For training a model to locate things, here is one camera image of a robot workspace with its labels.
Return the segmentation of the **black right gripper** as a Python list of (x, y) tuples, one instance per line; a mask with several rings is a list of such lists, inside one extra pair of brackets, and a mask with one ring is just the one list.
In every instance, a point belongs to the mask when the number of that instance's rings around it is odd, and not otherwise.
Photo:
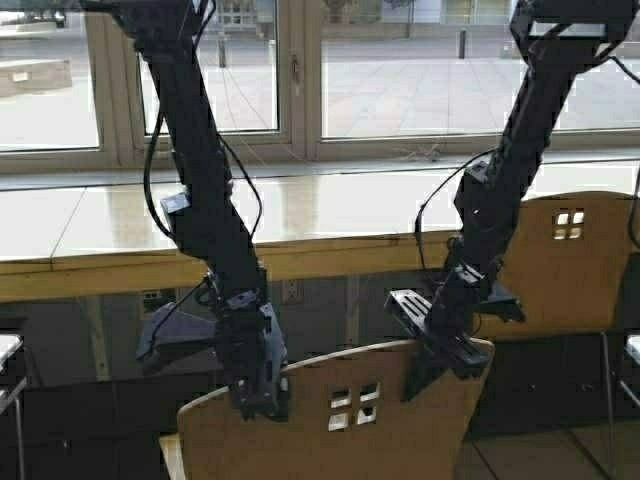
[(465, 331), (471, 307), (482, 299), (485, 276), (468, 264), (457, 264), (428, 300), (411, 289), (389, 292), (385, 310), (416, 341), (402, 400), (412, 401), (446, 372), (459, 380), (480, 377), (489, 355)]

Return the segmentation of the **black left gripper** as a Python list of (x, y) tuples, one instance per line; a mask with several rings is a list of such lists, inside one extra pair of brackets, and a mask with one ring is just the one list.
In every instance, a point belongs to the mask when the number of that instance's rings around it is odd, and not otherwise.
[(214, 350), (232, 405), (245, 420), (289, 417), (288, 352), (277, 315), (263, 292), (226, 299), (215, 326)]

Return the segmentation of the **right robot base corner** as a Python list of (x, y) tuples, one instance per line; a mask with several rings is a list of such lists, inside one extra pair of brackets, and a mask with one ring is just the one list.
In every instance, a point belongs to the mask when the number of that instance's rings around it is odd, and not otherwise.
[(639, 333), (625, 337), (618, 385), (635, 407), (639, 407)]

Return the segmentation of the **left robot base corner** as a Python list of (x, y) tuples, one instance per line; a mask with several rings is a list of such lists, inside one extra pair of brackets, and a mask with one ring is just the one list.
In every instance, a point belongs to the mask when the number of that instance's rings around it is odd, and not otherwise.
[(28, 385), (24, 337), (1, 335), (1, 413), (11, 406)]

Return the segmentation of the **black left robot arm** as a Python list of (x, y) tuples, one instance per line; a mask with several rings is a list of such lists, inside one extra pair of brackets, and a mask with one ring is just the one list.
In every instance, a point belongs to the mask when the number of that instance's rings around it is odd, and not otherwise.
[(287, 349), (269, 299), (268, 278), (246, 224), (232, 201), (232, 175), (197, 55), (207, 1), (85, 1), (110, 15), (148, 65), (168, 130), (180, 192), (162, 201), (167, 233), (184, 255), (206, 265), (193, 289), (210, 315), (171, 302), (146, 321), (137, 358), (154, 373), (179, 359), (211, 351), (233, 406), (242, 417), (284, 422), (289, 385)]

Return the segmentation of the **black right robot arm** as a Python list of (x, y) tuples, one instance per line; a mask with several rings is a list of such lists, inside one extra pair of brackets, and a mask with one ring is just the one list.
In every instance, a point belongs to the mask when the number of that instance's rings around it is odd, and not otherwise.
[(410, 402), (451, 372), (478, 378), (489, 357), (476, 347), (467, 322), (489, 304), (504, 316), (516, 305), (498, 276), (519, 222), (523, 197), (538, 173), (552, 132), (576, 78), (606, 62), (639, 12), (636, 1), (519, 1), (509, 30), (526, 72), (488, 161), (471, 158), (454, 206), (462, 221), (449, 239), (441, 277), (431, 297), (393, 290), (386, 308), (417, 342), (402, 399)]

